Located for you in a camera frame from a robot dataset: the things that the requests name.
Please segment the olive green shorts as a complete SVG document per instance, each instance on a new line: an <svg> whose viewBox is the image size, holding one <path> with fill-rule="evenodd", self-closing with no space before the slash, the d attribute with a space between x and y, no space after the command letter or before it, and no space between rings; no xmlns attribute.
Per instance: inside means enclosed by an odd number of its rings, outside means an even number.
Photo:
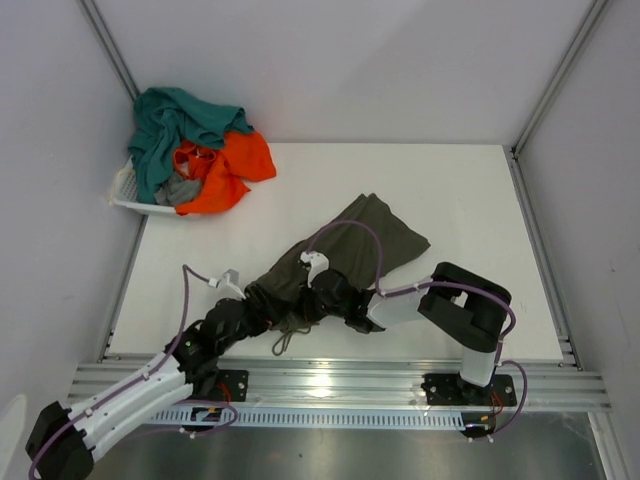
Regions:
<svg viewBox="0 0 640 480"><path fill-rule="evenodd" d="M303 251L313 250L329 259L329 266L359 289L368 289L378 276L406 265L424 254L431 244L397 217L374 194L361 194L323 229L289 248L271 268L250 283L248 291L270 304L277 316L274 328L281 332L272 354L282 355L291 337L308 334L318 323L299 312L301 288L307 271L299 261Z"/></svg>

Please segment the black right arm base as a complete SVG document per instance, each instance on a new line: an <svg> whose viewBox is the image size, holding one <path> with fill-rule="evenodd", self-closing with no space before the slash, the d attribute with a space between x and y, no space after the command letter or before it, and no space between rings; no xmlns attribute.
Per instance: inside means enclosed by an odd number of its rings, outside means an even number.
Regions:
<svg viewBox="0 0 640 480"><path fill-rule="evenodd" d="M494 399L498 399L498 406L517 405L513 379L504 374L495 374L487 386L479 387L464 381L459 374L427 373L421 388L431 406L490 407Z"/></svg>

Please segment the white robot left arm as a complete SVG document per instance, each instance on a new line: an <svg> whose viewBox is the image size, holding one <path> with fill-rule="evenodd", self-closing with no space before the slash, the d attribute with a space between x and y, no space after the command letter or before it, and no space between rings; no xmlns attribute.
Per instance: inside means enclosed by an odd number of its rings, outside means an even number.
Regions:
<svg viewBox="0 0 640 480"><path fill-rule="evenodd" d="M26 443L31 479L85 479L113 446L175 404L208 405L238 418L219 383L219 358L270 322L249 300L223 299L187 325L164 351L107 390L72 406L54 402L39 414Z"/></svg>

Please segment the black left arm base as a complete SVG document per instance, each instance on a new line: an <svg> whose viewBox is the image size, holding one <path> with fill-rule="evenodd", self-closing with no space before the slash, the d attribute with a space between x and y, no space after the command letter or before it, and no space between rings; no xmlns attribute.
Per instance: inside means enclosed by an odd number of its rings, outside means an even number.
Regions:
<svg viewBox="0 0 640 480"><path fill-rule="evenodd" d="M216 370L200 384L194 394L205 400L245 402L248 387L247 370Z"/></svg>

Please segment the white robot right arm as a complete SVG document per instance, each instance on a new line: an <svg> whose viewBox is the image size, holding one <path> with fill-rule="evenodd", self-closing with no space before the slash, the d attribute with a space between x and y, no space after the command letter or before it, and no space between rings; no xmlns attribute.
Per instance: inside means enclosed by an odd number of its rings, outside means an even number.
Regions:
<svg viewBox="0 0 640 480"><path fill-rule="evenodd" d="M491 394L504 338L516 323L506 289L449 262L394 290L353 286L319 252L302 254L301 264L307 270L302 299L313 319L341 318L362 334L427 320L462 346L458 395L475 404Z"/></svg>

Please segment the grey shorts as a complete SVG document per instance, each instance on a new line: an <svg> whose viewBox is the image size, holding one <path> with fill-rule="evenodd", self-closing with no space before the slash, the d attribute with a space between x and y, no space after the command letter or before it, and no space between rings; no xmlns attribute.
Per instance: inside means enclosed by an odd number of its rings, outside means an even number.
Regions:
<svg viewBox="0 0 640 480"><path fill-rule="evenodd" d="M191 202L199 196L201 190L200 180L185 179L179 173L174 173L155 192L154 198L160 206L175 207Z"/></svg>

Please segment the orange shorts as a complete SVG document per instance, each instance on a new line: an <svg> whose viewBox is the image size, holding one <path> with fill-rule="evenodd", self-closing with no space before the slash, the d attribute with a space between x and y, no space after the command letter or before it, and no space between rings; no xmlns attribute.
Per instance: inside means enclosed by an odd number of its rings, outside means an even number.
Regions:
<svg viewBox="0 0 640 480"><path fill-rule="evenodd" d="M229 132L225 145L212 149L184 140L173 153L174 171L183 179L198 181L200 193L175 207L177 214L218 214L230 210L257 183L277 175L269 146L258 132Z"/></svg>

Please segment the teal shorts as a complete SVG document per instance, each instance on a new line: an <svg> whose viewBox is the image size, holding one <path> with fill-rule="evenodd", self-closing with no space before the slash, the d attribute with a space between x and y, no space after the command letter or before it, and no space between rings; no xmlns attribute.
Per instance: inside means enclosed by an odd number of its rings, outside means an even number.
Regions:
<svg viewBox="0 0 640 480"><path fill-rule="evenodd" d="M136 130L128 151L137 182L137 200L154 204L155 194L173 174L173 152L187 140L220 149L229 132L250 134L245 110L205 102L177 87L151 87L133 106Z"/></svg>

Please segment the white plastic laundry basket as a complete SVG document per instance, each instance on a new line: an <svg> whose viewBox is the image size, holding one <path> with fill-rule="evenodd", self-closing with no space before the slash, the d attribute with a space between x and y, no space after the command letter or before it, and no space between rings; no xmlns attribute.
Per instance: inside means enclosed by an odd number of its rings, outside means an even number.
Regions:
<svg viewBox="0 0 640 480"><path fill-rule="evenodd" d="M108 195L108 203L133 210L141 215L177 215L173 207L138 202L136 175L131 157L115 175Z"/></svg>

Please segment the aluminium mounting rail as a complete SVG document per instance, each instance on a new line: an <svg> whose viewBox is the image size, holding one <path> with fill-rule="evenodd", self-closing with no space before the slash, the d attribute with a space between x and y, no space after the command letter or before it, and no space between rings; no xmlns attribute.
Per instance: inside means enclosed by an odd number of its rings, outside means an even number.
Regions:
<svg viewBox="0 0 640 480"><path fill-rule="evenodd" d="M409 409L426 404L427 373L457 369L445 361L223 359L249 373L247 405L282 408ZM604 380L575 367L528 364L526 412L609 412Z"/></svg>

